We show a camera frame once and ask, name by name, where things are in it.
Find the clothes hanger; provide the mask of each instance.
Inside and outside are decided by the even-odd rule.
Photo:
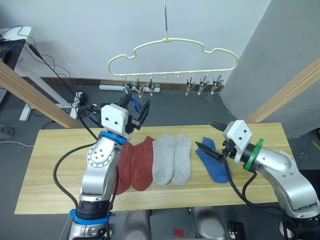
[[[200,41],[187,39],[187,38],[168,37],[167,3],[166,3],[166,0],[163,0],[163,3],[164,3],[164,17],[165,17],[165,38],[163,38],[161,40],[157,40],[157,41],[147,42],[147,43],[144,43],[144,44],[141,44],[141,45],[135,47],[133,49],[133,55],[132,56],[128,56],[128,55],[123,53],[123,54],[120,54],[120,55],[117,55],[117,56],[114,56],[113,58],[111,58],[108,61],[107,67],[109,69],[109,72],[112,75],[120,76],[124,80],[127,79],[127,76],[135,76],[137,78],[138,76],[142,76],[142,75],[147,75],[150,78],[152,78],[153,75],[162,75],[162,77],[165,78],[168,74],[176,74],[176,77],[179,78],[181,74],[190,74],[191,76],[194,76],[195,73],[204,73],[205,76],[208,76],[209,73],[211,73],[211,72],[224,73],[225,71],[232,71],[233,69],[236,68],[236,66],[238,65],[239,58],[233,51],[230,51],[230,50],[224,49],[224,48],[220,48],[220,47],[216,47],[216,48],[212,49],[211,51],[207,51],[207,50],[205,50],[205,45]],[[162,71],[162,72],[140,72],[140,73],[114,73],[111,70],[110,65],[114,60],[122,58],[122,57],[125,57],[125,58],[127,58],[129,60],[134,59],[134,58],[137,57],[137,50],[138,49],[141,49],[141,48],[144,48],[146,46],[153,45],[153,44],[170,43],[170,42],[175,42],[175,41],[188,42],[188,43],[193,43],[193,44],[200,45],[201,46],[201,51],[203,53],[205,53],[205,54],[212,54],[215,51],[221,51],[221,52],[225,52],[225,53],[231,54],[235,58],[235,65],[233,67],[231,67],[231,68],[220,68],[220,69],[187,70],[187,71]]]

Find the blue sock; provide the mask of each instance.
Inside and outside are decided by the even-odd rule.
[[[125,88],[123,88],[122,91],[123,91],[124,95],[127,95]],[[131,101],[133,102],[134,110],[139,114],[143,108],[142,102],[136,96],[133,96],[133,95],[131,96]]]
[[[207,145],[209,148],[211,148],[214,152],[217,153],[215,142],[212,139],[204,137],[202,143],[204,145]],[[208,171],[213,181],[215,181],[218,184],[225,184],[229,182],[226,169],[223,164],[219,163],[215,158],[205,154],[204,151],[202,151],[200,148],[198,148],[195,152],[203,162],[206,170]]]

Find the white wall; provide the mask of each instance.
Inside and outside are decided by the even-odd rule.
[[[167,0],[169,37],[203,42],[207,50],[243,53],[271,0]],[[163,0],[0,0],[0,28],[31,26],[40,53],[52,55],[75,78],[121,79],[107,69],[110,58],[165,37]],[[118,59],[118,73],[229,68],[227,53],[204,54],[198,45],[172,42],[142,49],[133,60]],[[54,76],[27,52],[23,58],[39,76]],[[180,78],[154,82],[185,83]],[[194,78],[199,81],[201,75]]]

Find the gray pillar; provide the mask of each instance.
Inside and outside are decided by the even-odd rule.
[[[221,97],[246,119],[320,54],[320,1],[272,0]],[[281,122],[288,137],[320,127],[320,81],[263,122]]]

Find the blue ring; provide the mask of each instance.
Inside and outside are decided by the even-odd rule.
[[[104,223],[109,222],[109,219],[110,219],[109,216],[107,216],[105,218],[95,219],[95,220],[81,219],[80,217],[77,217],[75,209],[71,209],[69,212],[69,215],[74,218],[74,220],[77,224],[82,224],[82,225],[104,224]]]
[[[100,135],[116,140],[119,144],[123,145],[126,143],[127,139],[121,136],[116,136],[110,132],[101,131]]]

